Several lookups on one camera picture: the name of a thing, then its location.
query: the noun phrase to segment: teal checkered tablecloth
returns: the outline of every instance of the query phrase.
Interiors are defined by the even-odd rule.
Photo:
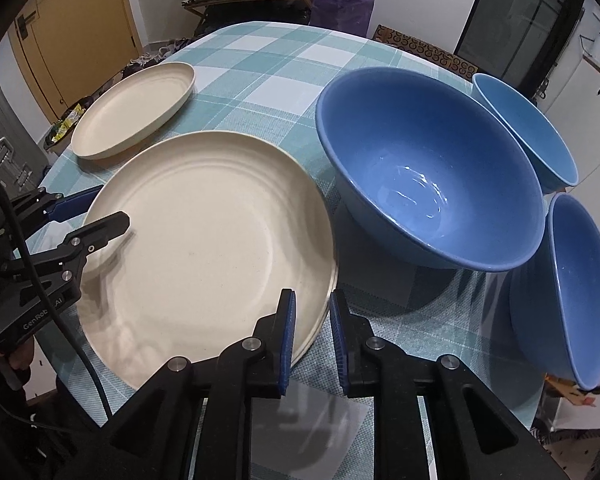
[[[286,23],[253,22],[218,30],[169,60],[196,69],[196,90],[144,146],[196,130],[235,130],[273,142],[295,157],[324,193],[333,213],[340,257],[338,286],[376,335],[427,359],[458,355],[526,425],[531,423],[542,375],[520,354],[508,317],[502,275],[410,266],[383,253],[339,203],[334,170],[318,141],[314,113],[322,88],[363,66],[395,66],[424,73],[467,94],[471,83],[393,47],[348,34]],[[342,117],[355,121],[355,116]],[[116,160],[78,160],[67,149],[43,185],[71,194],[106,183],[128,154]],[[83,217],[50,224],[30,238],[33,251],[55,246]],[[104,384],[112,408],[133,390],[97,358],[74,308],[64,319],[75,330]],[[59,378],[102,424],[104,412],[91,380],[58,329],[47,325],[38,341]],[[370,399],[342,397],[329,321],[292,371],[282,402],[254,404],[254,478],[373,477]],[[425,425],[429,451],[430,437]]]

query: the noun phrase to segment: blue bowl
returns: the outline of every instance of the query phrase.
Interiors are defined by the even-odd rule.
[[[511,324],[543,372],[585,390],[600,382],[600,232],[573,196],[554,196],[538,252],[515,269]]]
[[[468,95],[409,70],[362,68],[324,88],[315,122],[351,215],[395,256],[498,272],[536,252],[533,167]]]
[[[578,169],[560,134],[522,94],[487,74],[474,74],[471,97],[516,137],[536,170],[542,192],[576,186]]]

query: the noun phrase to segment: cream plate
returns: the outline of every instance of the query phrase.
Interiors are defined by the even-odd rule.
[[[160,63],[112,86],[86,111],[71,139],[81,158],[104,158],[130,148],[168,121],[193,90],[187,63]]]
[[[152,146],[100,191],[85,223],[122,210],[125,235],[88,257],[78,315],[96,354],[139,388],[173,356],[217,356],[296,292],[293,362],[336,285],[331,220],[314,181],[279,148],[235,132]]]

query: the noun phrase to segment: doormat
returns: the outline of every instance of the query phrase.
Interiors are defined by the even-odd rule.
[[[412,36],[407,36],[401,32],[397,32],[392,28],[385,27],[384,25],[378,25],[376,33],[373,36],[373,40],[379,41],[387,45],[394,46],[399,50],[409,52],[422,59],[432,62],[449,72],[453,72],[460,77],[471,81],[472,76],[480,72],[477,66],[468,61],[465,61],[461,57],[455,54],[450,54],[446,50],[436,47],[426,41],[419,40]]]

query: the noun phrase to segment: purple bag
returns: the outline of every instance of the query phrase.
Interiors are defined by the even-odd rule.
[[[312,27],[330,28],[366,38],[375,0],[314,0]]]

